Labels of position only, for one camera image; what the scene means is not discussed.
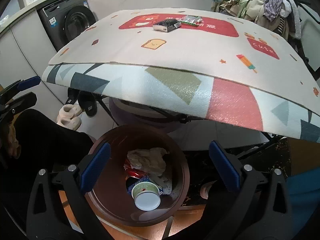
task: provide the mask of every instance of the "white paper cup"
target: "white paper cup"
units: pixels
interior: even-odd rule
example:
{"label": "white paper cup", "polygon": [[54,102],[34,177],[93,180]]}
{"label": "white paper cup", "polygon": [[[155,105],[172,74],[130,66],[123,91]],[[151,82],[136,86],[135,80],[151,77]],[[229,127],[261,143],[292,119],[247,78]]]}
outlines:
{"label": "white paper cup", "polygon": [[152,182],[144,181],[135,185],[131,195],[136,207],[143,211],[151,211],[160,205],[159,188]]}

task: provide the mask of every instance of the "washing machine door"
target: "washing machine door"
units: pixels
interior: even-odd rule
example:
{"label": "washing machine door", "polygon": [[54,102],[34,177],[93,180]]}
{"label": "washing machine door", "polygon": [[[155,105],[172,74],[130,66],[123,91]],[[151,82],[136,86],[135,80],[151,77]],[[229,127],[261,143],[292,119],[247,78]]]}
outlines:
{"label": "washing machine door", "polygon": [[82,5],[74,6],[65,17],[64,33],[68,42],[79,36],[81,32],[94,24],[96,19],[87,7]]}

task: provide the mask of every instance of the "screw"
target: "screw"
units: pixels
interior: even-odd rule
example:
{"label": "screw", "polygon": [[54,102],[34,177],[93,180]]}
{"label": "screw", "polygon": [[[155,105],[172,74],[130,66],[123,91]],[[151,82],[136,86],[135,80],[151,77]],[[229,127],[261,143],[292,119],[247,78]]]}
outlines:
{"label": "screw", "polygon": [[71,164],[69,167],[68,167],[68,171],[75,171],[77,168],[77,166],[75,166],[74,164]]}
{"label": "screw", "polygon": [[249,164],[246,164],[245,166],[243,166],[243,168],[244,168],[246,171],[252,171],[252,166],[249,165]]}
{"label": "screw", "polygon": [[42,175],[44,175],[44,174],[45,174],[45,169],[39,170],[39,175],[40,175],[40,176],[42,176]]}
{"label": "screw", "polygon": [[277,175],[281,175],[281,170],[280,170],[280,169],[275,169],[274,172],[275,172],[275,174],[277,174]]}

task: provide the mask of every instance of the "fluffy slipper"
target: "fluffy slipper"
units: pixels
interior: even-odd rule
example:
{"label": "fluffy slipper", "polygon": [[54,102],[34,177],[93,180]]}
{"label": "fluffy slipper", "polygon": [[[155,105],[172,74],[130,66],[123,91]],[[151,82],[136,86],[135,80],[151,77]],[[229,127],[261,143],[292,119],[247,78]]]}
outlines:
{"label": "fluffy slipper", "polygon": [[59,115],[57,117],[57,121],[60,118],[67,118],[67,119],[72,119],[76,116],[78,116],[79,114],[82,113],[82,109],[79,105],[64,105],[60,111],[59,111]]}
{"label": "fluffy slipper", "polygon": [[81,125],[81,119],[79,116],[76,116],[75,118],[72,118],[72,119],[67,119],[62,117],[58,120],[57,124],[62,127],[75,131]]}

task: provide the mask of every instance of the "red rectangle print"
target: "red rectangle print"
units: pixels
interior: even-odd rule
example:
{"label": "red rectangle print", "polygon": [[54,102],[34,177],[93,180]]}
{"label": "red rectangle print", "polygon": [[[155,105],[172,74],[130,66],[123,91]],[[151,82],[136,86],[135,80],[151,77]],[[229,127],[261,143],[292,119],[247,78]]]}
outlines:
{"label": "red rectangle print", "polygon": [[251,38],[247,38],[247,40],[249,41],[251,47],[253,47],[254,49],[261,51],[271,57],[279,59],[278,55],[273,50],[273,48],[271,48],[269,45],[267,45],[266,42],[257,41],[255,39],[251,39]]}
{"label": "red rectangle print", "polygon": [[[176,19],[176,18],[182,18],[184,16],[185,15],[181,15],[181,14],[163,14],[163,13],[141,15],[122,24],[119,27],[119,29],[124,30],[124,29],[133,29],[133,28],[142,28],[142,27],[152,27],[153,24],[163,21],[165,19]],[[201,17],[201,18],[202,18],[202,22],[199,24],[199,26],[182,24],[180,28],[201,30],[201,31],[216,33],[216,34],[229,36],[229,37],[239,36],[236,28],[230,22],[214,19],[214,18],[208,18],[208,17]]]}

